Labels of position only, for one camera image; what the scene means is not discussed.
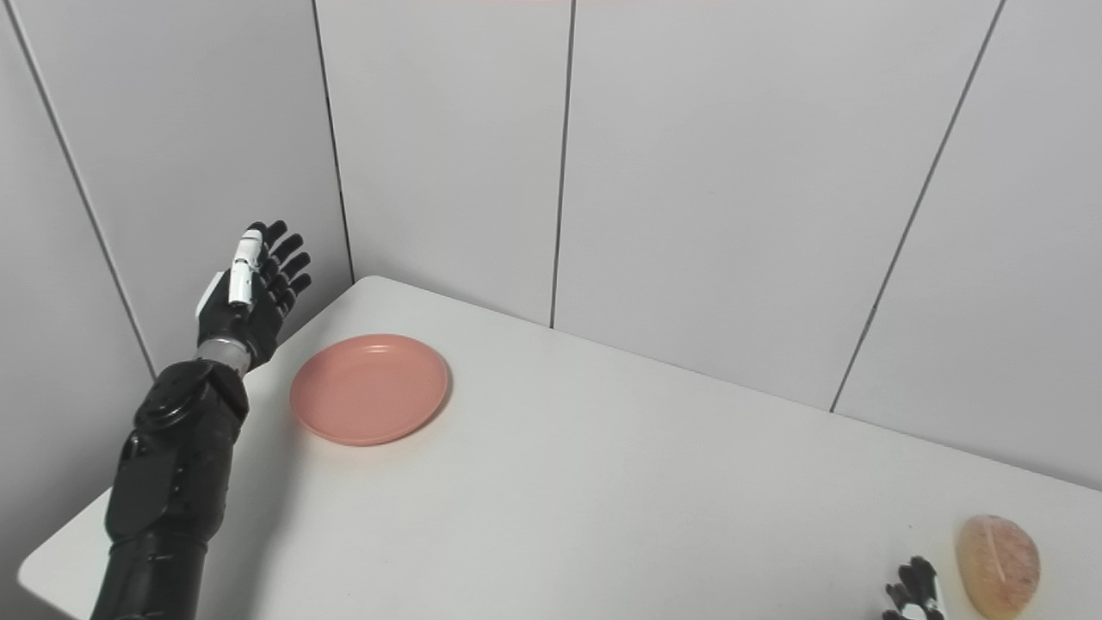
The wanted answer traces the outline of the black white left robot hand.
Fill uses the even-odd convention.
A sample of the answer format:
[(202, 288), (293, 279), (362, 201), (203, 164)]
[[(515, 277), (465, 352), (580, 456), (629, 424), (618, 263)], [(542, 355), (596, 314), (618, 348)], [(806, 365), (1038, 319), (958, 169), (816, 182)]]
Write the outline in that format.
[(245, 376), (271, 360), (287, 317), (312, 285), (304, 239), (284, 220), (253, 222), (198, 302), (196, 358)]

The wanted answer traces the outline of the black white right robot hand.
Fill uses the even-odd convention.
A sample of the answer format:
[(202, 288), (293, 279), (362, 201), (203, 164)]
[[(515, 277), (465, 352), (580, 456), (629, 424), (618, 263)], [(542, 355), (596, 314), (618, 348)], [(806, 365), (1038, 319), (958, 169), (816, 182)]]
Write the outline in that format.
[(880, 619), (947, 619), (939, 576), (931, 562), (916, 555), (901, 564), (897, 581), (885, 585), (890, 607)]

